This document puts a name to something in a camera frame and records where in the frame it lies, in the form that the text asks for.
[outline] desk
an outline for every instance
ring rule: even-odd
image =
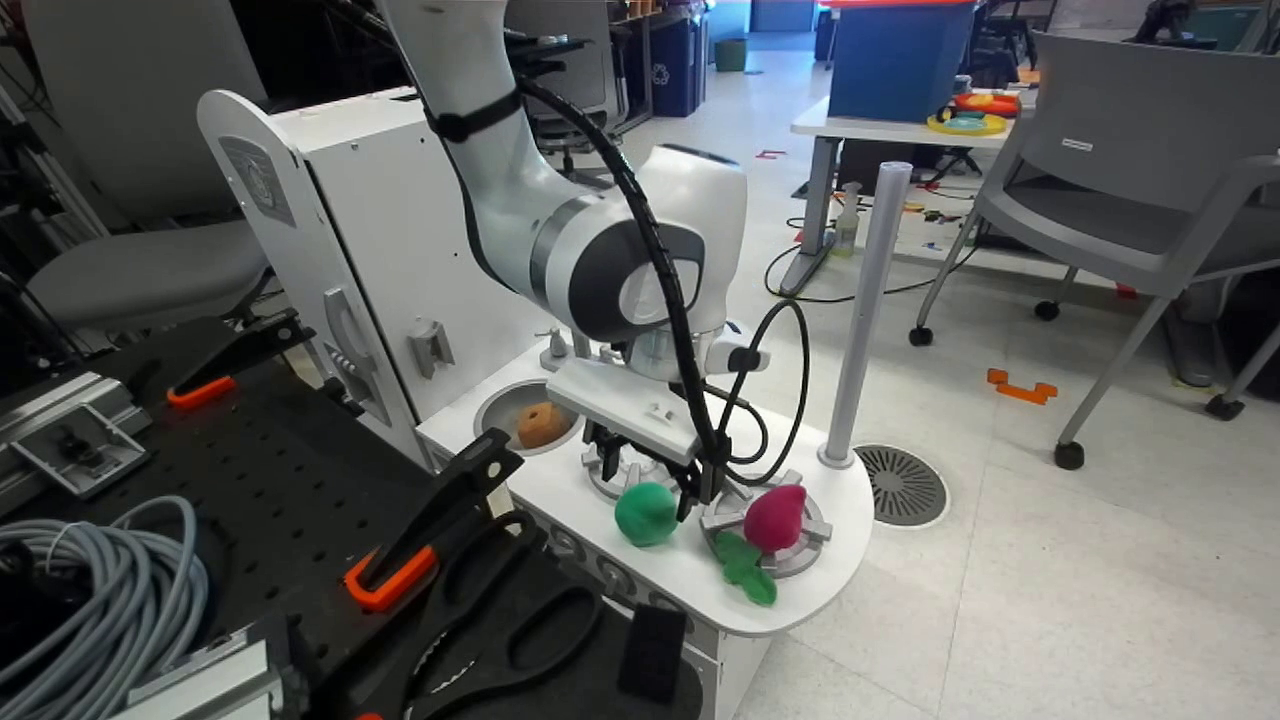
[[[349,659],[363,655],[375,631],[389,642],[400,635],[395,621],[355,610],[342,573],[420,509],[433,477],[363,433],[349,407],[291,380],[285,362],[235,376],[235,390],[206,413],[155,407],[160,388],[187,370],[222,331],[222,322],[193,322],[113,354],[102,370],[153,368],[139,390],[155,417],[139,435],[153,461],[93,502],[48,493],[19,517],[113,520],[146,496],[187,496],[199,510],[199,557],[218,578],[199,641],[254,621],[291,621],[299,669],[318,688],[311,716],[342,716],[349,688],[363,680],[349,670]],[[537,559],[524,577],[508,578],[512,595],[556,577],[556,564]],[[569,669],[519,697],[474,705],[466,716],[697,716],[701,684],[688,665],[672,706],[615,691],[624,641],[630,621],[603,610],[593,642]]]
[[[829,259],[829,197],[833,197],[833,180],[836,180],[836,148],[842,142],[1006,148],[1006,140],[1010,140],[1010,132],[999,132],[999,136],[946,136],[924,124],[829,115],[829,94],[816,101],[813,108],[805,108],[794,120],[794,132],[813,136],[813,161],[810,161],[799,253],[785,275],[785,290],[805,288],[813,280],[813,271]]]

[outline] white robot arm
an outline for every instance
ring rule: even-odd
[[[505,8],[508,0],[379,0],[459,175],[474,254],[496,282],[624,351],[624,368],[565,362],[547,383],[556,400],[669,464],[709,461],[709,425],[669,388],[685,380],[682,351],[638,213],[621,189],[573,182],[541,155],[505,51]],[[655,148],[639,182],[682,275],[697,362],[723,370],[723,331],[738,331],[723,290],[741,259],[747,180],[730,161]]]

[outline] orange object on floor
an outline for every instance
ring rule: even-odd
[[[1048,400],[1057,400],[1057,383],[1020,388],[1020,383],[1010,380],[1006,368],[990,368],[990,383],[992,383],[999,394],[1011,394],[1011,400],[1023,400],[1023,402],[1048,402]]]

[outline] gray cable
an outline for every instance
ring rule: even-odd
[[[173,509],[181,539],[130,526]],[[155,496],[113,524],[19,520],[0,524],[39,564],[85,564],[93,595],[31,650],[0,669],[0,720],[102,720],[124,706],[130,688],[170,670],[193,647],[207,573],[195,557],[195,509],[185,496]]]

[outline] orange handle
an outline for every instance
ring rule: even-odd
[[[384,582],[375,582],[375,588],[363,588],[363,582],[361,582],[361,577],[363,577],[369,564],[371,564],[371,550],[361,557],[361,564],[353,564],[353,567],[343,573],[343,588],[349,588],[349,595],[353,595],[363,610],[384,616],[384,610],[392,610],[414,588],[420,588],[420,582],[436,573],[441,557],[436,557],[436,545],[427,545],[427,548],[414,550],[414,557],[407,557]]]
[[[195,413],[195,407],[207,407],[207,402],[234,394],[234,388],[235,388],[235,376],[218,376],[218,380],[187,388],[187,390],[170,388],[170,407]]]

